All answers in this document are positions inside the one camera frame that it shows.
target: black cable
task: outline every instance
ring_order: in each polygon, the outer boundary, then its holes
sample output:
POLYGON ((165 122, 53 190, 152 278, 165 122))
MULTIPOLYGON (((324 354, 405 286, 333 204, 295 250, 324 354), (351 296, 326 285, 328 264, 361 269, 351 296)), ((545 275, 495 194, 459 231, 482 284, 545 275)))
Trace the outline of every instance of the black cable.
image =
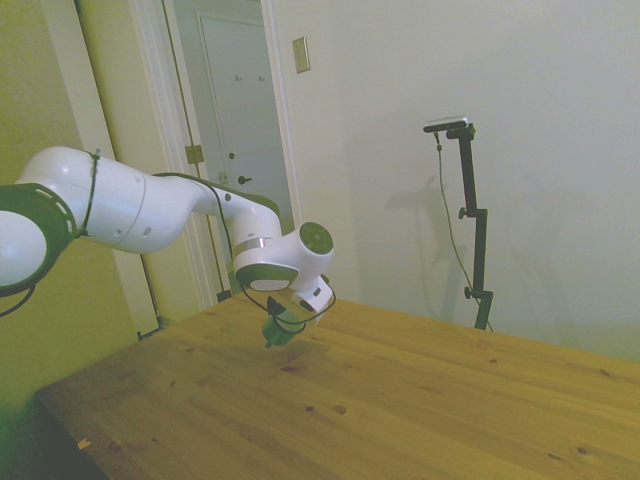
MULTIPOLYGON (((177 176, 177 177, 185 178, 185 176, 183 176, 183 175, 173 175, 171 173, 163 174, 163 176, 177 176)), ((218 192, 216 192, 216 189, 214 187, 209 185, 207 182, 205 182, 201 178, 189 177, 189 180, 193 180, 194 182, 197 182, 197 183, 200 183, 200 184, 206 186, 207 188, 209 188, 209 190, 211 190, 213 195, 216 197, 216 200, 218 202, 218 211, 220 213, 220 220, 222 221, 222 227, 224 228, 224 233, 225 233, 225 236, 227 238, 227 245, 229 246, 229 252, 233 256, 233 246, 231 245, 231 234, 229 233, 229 228, 227 227, 227 220, 224 218, 224 211, 222 209, 222 201, 220 200, 220 196, 218 195, 218 192)), ((245 290, 244 285, 242 285, 242 283, 240 283, 240 282, 238 282, 238 283, 240 285, 240 289, 242 289, 242 293, 244 293, 245 297, 247 297, 254 305, 256 305, 258 308, 260 308, 260 309, 264 310, 265 312, 267 312, 269 315, 271 315, 278 322, 286 323, 287 325, 301 325, 301 324, 306 324, 307 322, 310 322, 311 320, 315 320, 319 316, 324 315, 331 307, 333 307, 335 305, 335 303, 336 303, 336 300, 337 300, 336 292, 333 290, 333 288, 331 288, 331 285, 329 285, 327 283, 327 286, 329 287, 329 290, 331 290, 331 295, 332 295, 332 298, 333 298, 331 303, 329 305, 327 305, 327 307, 324 310, 322 310, 321 312, 313 315, 312 317, 306 318, 304 320, 300 320, 299 322, 289 322, 289 321, 284 320, 284 319, 278 317, 277 315, 273 314, 267 307, 265 307, 259 301, 257 301, 251 295, 249 295, 249 292, 247 292, 245 290)))
MULTIPOLYGON (((444 209, 447 212, 447 223, 449 224, 449 237, 451 238, 451 245, 453 245, 453 251, 456 254, 456 258, 458 259, 458 265, 462 269, 462 273, 464 273, 465 278, 467 279, 467 285, 469 286, 469 290, 473 290, 471 286, 471 280, 469 279, 469 274, 467 270, 464 268, 462 264, 462 260, 460 259, 460 254, 458 253, 458 247, 456 247, 456 241, 453 237, 453 227, 451 225, 451 214, 449 213, 449 205, 447 204, 447 197, 444 194, 444 183, 442 181, 442 145, 440 144, 440 137, 438 136, 438 132, 434 132, 433 136, 436 138, 436 145, 438 150, 438 172, 440 176, 440 192, 442 193, 442 201, 444 202, 444 209)), ((480 306, 480 301, 477 298, 474 298, 478 307, 480 306)), ((489 330, 493 332, 493 327, 487 320, 487 325, 489 326, 489 330)))
POLYGON ((17 304, 15 304, 13 307, 11 307, 9 310, 5 310, 4 312, 0 313, 0 317, 5 317, 5 316, 9 315, 10 313, 15 312, 17 309, 19 309, 21 306, 23 306, 25 303, 27 303, 27 300, 29 300, 31 298, 31 295, 33 295, 33 292, 35 290, 36 290, 36 285, 34 283, 33 285, 31 285, 31 288, 29 288, 29 291, 24 296, 24 298, 22 300, 20 300, 17 304))
POLYGON ((98 160, 100 159, 100 150, 96 150, 96 153, 89 153, 93 159, 93 166, 91 168, 91 190, 89 191, 89 202, 87 204, 87 213, 84 216, 82 226, 78 229, 78 235, 76 238, 82 236, 88 236, 87 225, 89 224, 89 215, 91 214, 91 207, 93 207, 93 197, 96 193, 96 177, 98 176, 98 160))

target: door frame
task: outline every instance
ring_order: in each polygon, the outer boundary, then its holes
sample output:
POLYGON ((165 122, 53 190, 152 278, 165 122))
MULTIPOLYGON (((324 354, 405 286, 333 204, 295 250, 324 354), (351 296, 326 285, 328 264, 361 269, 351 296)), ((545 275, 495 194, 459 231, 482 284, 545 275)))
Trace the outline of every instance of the door frame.
MULTIPOLYGON (((166 152, 166 165, 170 171, 196 175, 209 180, 204 164, 196 169, 187 161, 185 147, 200 143, 195 123, 195 106, 188 88, 188 75, 179 38, 171 35, 177 29, 175 14, 166 13, 161 2, 129 0, 134 28, 139 41, 140 54, 147 73, 147 82, 156 111, 156 119, 166 152)), ((222 253, 216 247, 224 245, 216 222, 207 222, 204 216, 194 216, 184 230, 189 247, 192 269, 201 309, 218 303, 216 292, 230 290, 229 275, 222 253), (217 273, 207 268, 215 263, 217 273)))
POLYGON ((302 205, 300 202, 298 176, 296 173, 296 155, 291 128, 291 116, 287 105, 287 91, 284 81, 284 70, 282 68, 282 58, 279 53, 281 50, 278 30, 276 28, 276 13, 273 0, 261 0, 260 4, 262 6, 264 32, 267 37, 267 50, 269 52, 269 63, 271 65, 271 77, 273 80, 273 90, 276 98, 278 122, 280 124, 280 136, 282 137, 284 167, 287 171, 293 224, 297 228, 304 223, 304 220, 302 205))
MULTIPOLYGON (((100 103, 76 7, 72 0, 42 2, 42 11, 60 67, 82 148, 100 147, 113 158, 113 147, 100 103)), ((134 331, 144 336, 158 329, 158 317, 140 256, 112 250, 134 331)))

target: white wall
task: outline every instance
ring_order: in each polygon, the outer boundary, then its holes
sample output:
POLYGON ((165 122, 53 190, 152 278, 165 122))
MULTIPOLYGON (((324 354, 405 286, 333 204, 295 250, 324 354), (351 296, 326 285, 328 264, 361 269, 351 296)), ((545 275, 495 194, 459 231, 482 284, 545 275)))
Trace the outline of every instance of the white wall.
MULTIPOLYGON (((421 131, 465 114, 494 329, 640 360, 640 3, 272 4, 303 215, 334 236, 340 297, 473 325, 421 131)), ((471 271, 457 143, 443 153, 471 271)))

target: tabletop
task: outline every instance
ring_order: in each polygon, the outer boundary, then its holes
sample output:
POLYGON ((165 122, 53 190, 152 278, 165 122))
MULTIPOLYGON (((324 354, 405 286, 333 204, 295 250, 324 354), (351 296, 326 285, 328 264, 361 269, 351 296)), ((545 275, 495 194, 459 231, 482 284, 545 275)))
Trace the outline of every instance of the tabletop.
POLYGON ((234 297, 41 392, 113 479, 640 478, 640 364, 338 301, 234 297))

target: doorway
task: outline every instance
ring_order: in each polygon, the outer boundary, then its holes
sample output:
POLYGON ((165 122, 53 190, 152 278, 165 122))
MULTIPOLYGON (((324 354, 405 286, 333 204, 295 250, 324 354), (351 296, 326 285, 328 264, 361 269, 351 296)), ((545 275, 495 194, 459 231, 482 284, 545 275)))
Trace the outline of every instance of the doorway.
POLYGON ((201 27, 229 186, 276 202, 289 233, 293 215, 264 27, 207 17, 201 27))
MULTIPOLYGON (((294 229, 289 183, 259 2, 164 0, 194 144, 208 179, 278 204, 294 229)), ((231 252, 223 251, 233 284, 231 252)))

